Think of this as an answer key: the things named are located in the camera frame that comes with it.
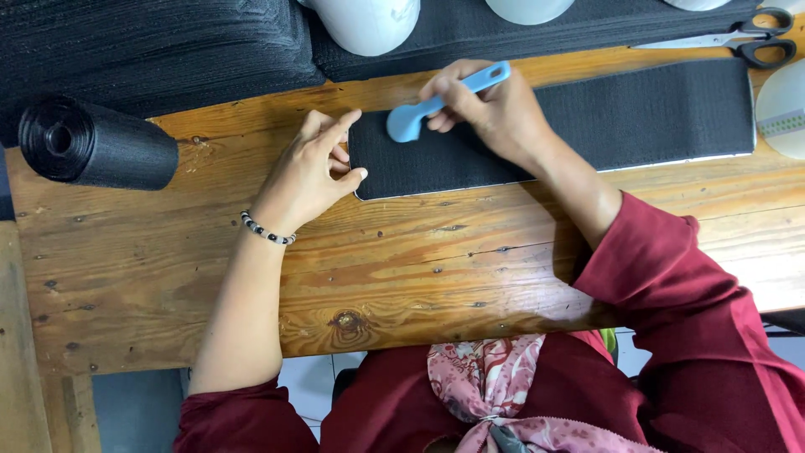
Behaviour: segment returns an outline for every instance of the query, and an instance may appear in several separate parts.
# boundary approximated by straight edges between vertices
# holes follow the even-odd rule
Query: scissors handle
[[[760,60],[755,54],[758,49],[762,48],[781,48],[785,52],[785,56],[780,61],[767,62]],[[741,44],[735,47],[735,55],[740,56],[746,60],[750,68],[755,69],[775,69],[783,66],[785,63],[791,61],[794,55],[797,54],[797,44],[790,39],[760,39],[757,41],[748,41],[746,44]]]
[[[758,27],[754,24],[754,19],[759,15],[769,15],[777,20],[777,27]],[[783,8],[760,8],[754,11],[751,19],[744,21],[738,31],[744,33],[766,33],[768,36],[778,36],[787,33],[794,26],[794,16]]]

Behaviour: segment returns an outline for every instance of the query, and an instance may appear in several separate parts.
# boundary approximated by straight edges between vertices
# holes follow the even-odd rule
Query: fingernail
[[[448,89],[450,88],[450,82],[446,77],[441,77],[436,79],[433,83],[433,90],[436,91],[438,94],[447,93]]]

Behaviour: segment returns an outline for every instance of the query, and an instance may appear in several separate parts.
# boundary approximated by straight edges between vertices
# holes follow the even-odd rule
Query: pink floral scarf
[[[612,431],[563,418],[515,416],[526,401],[545,335],[445,343],[431,347],[427,374],[434,393],[467,432],[458,453],[549,451],[658,453]]]

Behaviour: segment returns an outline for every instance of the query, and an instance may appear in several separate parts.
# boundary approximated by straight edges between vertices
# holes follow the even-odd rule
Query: white plastic container
[[[536,25],[558,18],[575,0],[486,0],[496,15],[520,25]]]
[[[732,0],[665,0],[666,3],[688,11],[710,11],[719,6],[726,5],[731,1]]]
[[[321,18],[347,51],[378,56],[405,41],[419,18],[419,0],[298,0]]]
[[[763,6],[783,8],[793,15],[805,13],[805,0],[766,0],[763,2]]]
[[[769,77],[755,106],[758,129],[780,154],[805,159],[805,60]]]

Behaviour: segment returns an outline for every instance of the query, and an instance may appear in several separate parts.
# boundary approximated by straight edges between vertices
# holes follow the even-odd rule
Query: wooden table
[[[800,58],[803,29],[800,15],[789,34]],[[729,55],[610,48],[513,63],[537,86]],[[179,170],[155,193],[57,184],[7,150],[40,372],[190,364],[238,212],[304,113],[412,102],[432,74],[328,83],[153,118],[180,143]],[[769,75],[752,71],[756,90]],[[701,247],[754,291],[761,311],[805,306],[805,160],[780,156],[761,139],[748,157],[604,177],[699,218]],[[288,248],[284,355],[612,326],[605,306],[564,283],[580,244],[538,182],[375,202],[346,197]]]

